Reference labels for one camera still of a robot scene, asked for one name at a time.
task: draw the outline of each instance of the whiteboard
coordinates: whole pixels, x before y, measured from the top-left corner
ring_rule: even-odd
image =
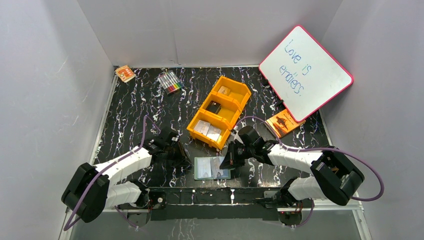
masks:
[[[294,120],[301,122],[354,78],[302,26],[296,26],[259,70]]]

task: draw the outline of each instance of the cable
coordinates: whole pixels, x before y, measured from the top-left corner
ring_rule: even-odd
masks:
[[[294,225],[294,227],[295,227],[295,228],[302,227],[302,226],[303,226],[303,225],[305,225],[305,224],[309,221],[309,219],[311,218],[311,216],[312,216],[312,212],[314,211],[314,207],[315,207],[315,202],[314,202],[314,200],[313,200],[313,199],[311,199],[311,201],[312,201],[312,206],[310,207],[309,215],[307,216],[307,218],[305,219],[305,221],[303,221],[303,222],[302,222],[302,223],[300,223],[299,225]]]
[[[129,224],[129,225],[131,225],[131,227],[133,227],[133,228],[135,228],[135,229],[138,229],[139,228],[139,226],[137,226],[137,224],[135,224],[134,222],[132,222],[132,221],[130,221],[128,218],[127,218],[127,216],[125,216],[125,214],[117,207],[117,206],[114,206],[114,208],[116,209],[116,211],[121,215],[121,217],[123,218],[123,219],[125,219],[125,221]]]
[[[155,124],[155,122],[149,116],[145,115],[143,117],[143,135],[141,137],[141,144],[140,144],[139,148],[137,148],[135,151],[129,151],[129,152],[127,152],[126,154],[124,154],[123,156],[121,156],[117,161],[111,162],[108,166],[106,166],[104,169],[102,169],[100,172],[98,172],[96,174],[96,176],[94,176],[94,178],[90,181],[90,183],[88,184],[88,186],[85,188],[84,192],[82,193],[81,197],[79,198],[79,201],[77,202],[77,204],[73,208],[73,211],[72,211],[72,213],[69,216],[69,219],[67,220],[65,226],[63,227],[63,231],[69,230],[73,225],[75,225],[81,219],[80,217],[78,217],[77,219],[75,219],[75,221],[71,222],[72,219],[77,214],[77,211],[80,208],[81,204],[83,203],[84,198],[86,197],[87,193],[89,192],[89,190],[91,189],[91,187],[94,185],[94,183],[96,182],[96,180],[104,172],[106,172],[112,166],[114,166],[115,164],[117,164],[117,162],[120,162],[120,161],[126,159],[127,157],[131,156],[132,154],[138,152],[140,149],[143,148],[143,143],[145,141],[145,136],[146,136],[146,119],[149,119],[153,123],[153,125],[155,126],[155,128],[157,128],[159,130],[159,133],[161,132],[161,129]]]
[[[259,118],[259,117],[257,117],[257,116],[245,116],[245,117],[243,117],[242,119],[240,119],[236,124],[235,124],[235,126],[237,126],[241,121],[243,121],[244,119],[247,119],[247,118],[254,118],[254,119],[257,119],[257,120],[259,120],[259,121],[261,121],[261,122],[263,122],[265,125],[267,125],[267,126],[269,126],[269,124],[265,121],[265,120],[263,120],[263,119],[261,119],[261,118]],[[272,127],[268,127],[268,129],[270,129],[272,132],[273,132],[273,134],[276,136],[277,135],[277,133],[275,132],[275,130],[272,128]],[[299,149],[299,148],[295,148],[295,147],[290,147],[290,146],[287,146],[287,145],[285,145],[284,143],[282,143],[281,142],[281,140],[278,138],[278,137],[276,137],[276,139],[277,139],[277,141],[278,141],[278,143],[283,147],[283,148],[285,148],[287,151],[291,151],[291,152],[301,152],[301,153],[304,153],[304,152],[312,152],[312,151],[331,151],[331,152],[337,152],[337,153],[341,153],[341,154],[344,154],[344,155],[347,155],[347,156],[349,156],[349,157],[352,157],[352,158],[354,158],[354,159],[356,159],[356,160],[358,160],[360,163],[362,163],[363,165],[365,165],[367,168],[369,168],[373,173],[374,173],[374,175],[377,177],[377,179],[378,179],[378,182],[380,183],[380,192],[376,195],[376,196],[374,196],[374,197],[370,197],[370,198],[361,198],[361,197],[355,197],[355,196],[353,196],[352,197],[352,199],[353,200],[357,200],[357,201],[363,201],[363,202],[371,202],[371,201],[375,201],[375,200],[377,200],[377,199],[379,199],[379,198],[381,198],[382,197],[382,195],[383,195],[383,193],[384,193],[384,191],[385,191],[385,186],[384,186],[384,182],[383,182],[383,179],[382,179],[382,177],[380,176],[380,174],[377,172],[377,170],[374,168],[374,167],[372,167],[371,165],[369,165],[368,163],[366,163],[363,159],[361,159],[360,157],[358,157],[358,156],[355,156],[355,155],[353,155],[353,154],[351,154],[351,153],[349,153],[349,152],[346,152],[346,151],[343,151],[343,150],[340,150],[340,149],[336,149],[336,148],[329,148],[329,147],[315,147],[315,148],[303,148],[303,149]]]

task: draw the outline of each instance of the card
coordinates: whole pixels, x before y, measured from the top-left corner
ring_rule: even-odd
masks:
[[[208,157],[199,157],[197,159],[197,178],[208,179],[212,177],[211,161]]]
[[[212,169],[212,177],[218,179],[224,176],[224,170],[220,169],[220,157],[214,157],[210,160],[210,168]]]
[[[209,130],[207,131],[206,137],[214,140],[215,142],[218,142],[218,139],[220,139],[220,135],[221,135],[221,129],[212,125],[209,126]]]
[[[196,132],[199,132],[199,133],[201,133],[201,134],[203,134],[203,135],[206,136],[208,134],[208,131],[209,131],[209,127],[210,126],[211,126],[211,124],[209,122],[199,120],[197,122],[196,126],[194,127],[194,130]]]
[[[230,179],[231,178],[230,170],[220,169],[220,165],[223,161],[224,161],[223,156],[195,157],[194,158],[194,179],[195,180]]]
[[[221,86],[218,90],[218,93],[224,94],[224,95],[227,95],[227,96],[230,95],[230,92],[231,92],[231,90],[226,86]]]
[[[218,114],[221,110],[221,104],[216,101],[210,101],[210,103],[206,107],[206,110],[214,114]]]

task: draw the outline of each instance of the small orange box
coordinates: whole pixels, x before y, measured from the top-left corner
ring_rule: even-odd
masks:
[[[116,75],[122,80],[122,82],[126,83],[129,80],[136,77],[133,70],[128,65],[121,66],[120,68],[115,70]]]
[[[220,93],[222,86],[228,89],[227,94]],[[251,95],[252,93],[246,84],[221,76],[188,125],[187,130],[190,136],[207,143],[209,147],[222,150]],[[211,101],[221,105],[217,114],[206,110]],[[217,141],[194,130],[199,120],[208,122],[221,130]]]

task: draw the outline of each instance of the marker set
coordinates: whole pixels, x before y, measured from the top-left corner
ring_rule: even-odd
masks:
[[[160,85],[166,91],[166,94],[173,93],[184,87],[183,82],[175,75],[173,71],[169,71],[160,75],[158,78]]]

